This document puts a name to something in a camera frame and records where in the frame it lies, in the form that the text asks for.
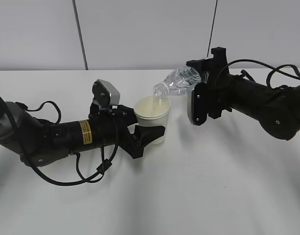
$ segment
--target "cable connector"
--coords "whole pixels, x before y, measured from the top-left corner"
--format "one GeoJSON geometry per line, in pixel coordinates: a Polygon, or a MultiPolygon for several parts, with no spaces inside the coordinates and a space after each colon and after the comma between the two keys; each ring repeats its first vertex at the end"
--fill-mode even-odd
{"type": "MultiPolygon", "coordinates": [[[[112,162],[106,158],[104,161],[104,172],[107,171],[108,168],[111,167],[111,165],[112,165],[112,162]]],[[[102,174],[103,173],[103,164],[100,164],[96,170],[97,170],[97,172],[102,174]]]]}

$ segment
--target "yellow warning label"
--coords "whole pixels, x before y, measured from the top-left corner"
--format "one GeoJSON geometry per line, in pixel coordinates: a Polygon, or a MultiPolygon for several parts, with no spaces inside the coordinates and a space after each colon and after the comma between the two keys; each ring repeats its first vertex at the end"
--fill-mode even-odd
{"type": "Polygon", "coordinates": [[[79,121],[79,123],[82,130],[83,144],[92,143],[92,133],[88,120],[79,121]]]}

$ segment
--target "white wall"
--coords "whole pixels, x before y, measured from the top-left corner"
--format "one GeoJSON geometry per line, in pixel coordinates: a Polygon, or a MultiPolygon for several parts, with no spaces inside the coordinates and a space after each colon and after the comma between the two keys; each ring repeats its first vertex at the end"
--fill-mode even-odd
{"type": "MultiPolygon", "coordinates": [[[[91,70],[173,69],[206,55],[215,0],[76,3],[91,70]]],[[[300,0],[219,0],[212,45],[228,60],[300,66],[300,0]]],[[[71,0],[0,0],[0,70],[81,69],[71,0]]]]}
{"type": "Polygon", "coordinates": [[[171,69],[206,56],[213,0],[77,3],[90,69],[171,69]]]}
{"type": "Polygon", "coordinates": [[[83,70],[70,0],[0,0],[0,70],[83,70]]]}
{"type": "MultiPolygon", "coordinates": [[[[215,0],[83,0],[90,69],[172,69],[205,57],[215,0]]],[[[228,59],[300,66],[300,0],[219,0],[212,45],[228,59]]],[[[255,67],[255,65],[237,65],[255,67]]]]}

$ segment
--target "plastic bottle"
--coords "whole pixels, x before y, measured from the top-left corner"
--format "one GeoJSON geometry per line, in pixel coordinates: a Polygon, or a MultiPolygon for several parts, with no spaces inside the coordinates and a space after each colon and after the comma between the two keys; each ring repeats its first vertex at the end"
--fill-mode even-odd
{"type": "Polygon", "coordinates": [[[199,73],[192,67],[184,66],[172,71],[164,81],[155,85],[153,88],[154,96],[161,99],[169,95],[187,94],[188,88],[199,82],[201,82],[199,73]]]}

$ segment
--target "liquid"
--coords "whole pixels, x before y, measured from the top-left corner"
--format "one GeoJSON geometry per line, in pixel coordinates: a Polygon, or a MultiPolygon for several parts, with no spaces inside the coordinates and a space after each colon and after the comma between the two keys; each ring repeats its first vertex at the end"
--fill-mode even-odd
{"type": "Polygon", "coordinates": [[[160,99],[156,96],[153,96],[153,104],[152,104],[152,108],[151,108],[151,116],[153,116],[158,108],[160,99]]]}

